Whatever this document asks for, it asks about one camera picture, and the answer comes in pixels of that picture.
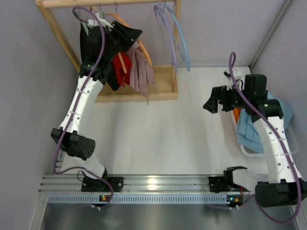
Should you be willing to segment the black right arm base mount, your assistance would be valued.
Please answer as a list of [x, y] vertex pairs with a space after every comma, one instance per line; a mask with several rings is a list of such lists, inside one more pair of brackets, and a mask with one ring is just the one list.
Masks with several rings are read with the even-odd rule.
[[208, 178], [210, 191], [214, 193], [235, 191], [237, 188], [224, 176], [211, 176]]

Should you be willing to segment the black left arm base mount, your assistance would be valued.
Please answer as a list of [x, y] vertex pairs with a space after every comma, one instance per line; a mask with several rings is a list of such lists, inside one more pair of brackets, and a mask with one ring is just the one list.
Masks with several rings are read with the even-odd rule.
[[[113, 188], [114, 192], [121, 192], [124, 185], [123, 177], [108, 177], [107, 182]], [[99, 179], [84, 177], [81, 187], [82, 192], [110, 192], [110, 187]]]

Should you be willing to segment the orange plastic hanger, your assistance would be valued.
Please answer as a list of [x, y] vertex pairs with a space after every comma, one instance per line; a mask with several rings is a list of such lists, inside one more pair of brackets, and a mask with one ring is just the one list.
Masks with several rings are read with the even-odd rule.
[[[123, 25], [125, 25], [126, 27], [130, 27], [129, 24], [127, 24], [127, 22], [125, 20], [123, 20], [118, 14], [116, 13], [111, 13], [111, 12], [106, 12], [105, 15], [108, 15], [108, 16], [112, 16], [114, 17], [115, 19], [117, 19], [119, 22], [121, 22]], [[140, 45], [140, 48], [141, 48], [141, 52], [143, 53], [143, 55], [147, 58], [149, 64], [152, 66], [153, 63], [152, 63], [152, 59], [147, 51], [147, 49], [145, 48], [143, 42], [138, 39], [137, 42], [139, 43]]]

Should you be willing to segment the dusty pink trousers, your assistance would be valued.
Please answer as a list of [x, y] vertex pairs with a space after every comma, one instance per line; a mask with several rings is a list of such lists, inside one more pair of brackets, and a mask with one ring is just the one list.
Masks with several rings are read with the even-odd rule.
[[132, 45], [127, 52], [127, 56], [131, 60], [130, 86], [146, 97], [148, 101], [147, 86], [154, 85], [154, 70], [138, 42]]

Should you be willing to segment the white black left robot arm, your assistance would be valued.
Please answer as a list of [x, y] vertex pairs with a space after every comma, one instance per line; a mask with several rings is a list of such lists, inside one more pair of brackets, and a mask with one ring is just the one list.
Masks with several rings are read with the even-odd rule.
[[111, 25], [94, 26], [87, 34], [80, 33], [82, 64], [77, 89], [64, 120], [51, 131], [58, 150], [74, 158], [78, 167], [93, 179], [106, 176], [107, 170], [94, 155], [95, 141], [86, 137], [92, 107], [113, 75], [112, 60], [119, 52], [127, 52], [143, 33], [117, 21]]

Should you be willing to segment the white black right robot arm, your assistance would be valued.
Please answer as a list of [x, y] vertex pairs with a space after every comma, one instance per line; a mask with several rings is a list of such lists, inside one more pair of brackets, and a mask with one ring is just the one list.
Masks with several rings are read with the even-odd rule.
[[212, 114], [244, 109], [251, 116], [262, 142], [268, 168], [268, 179], [250, 172], [246, 167], [228, 167], [224, 171], [231, 187], [252, 192], [261, 207], [300, 205], [307, 197], [307, 183], [298, 171], [285, 136], [283, 112], [276, 99], [268, 99], [267, 78], [261, 74], [245, 76], [244, 88], [213, 87], [203, 108]]

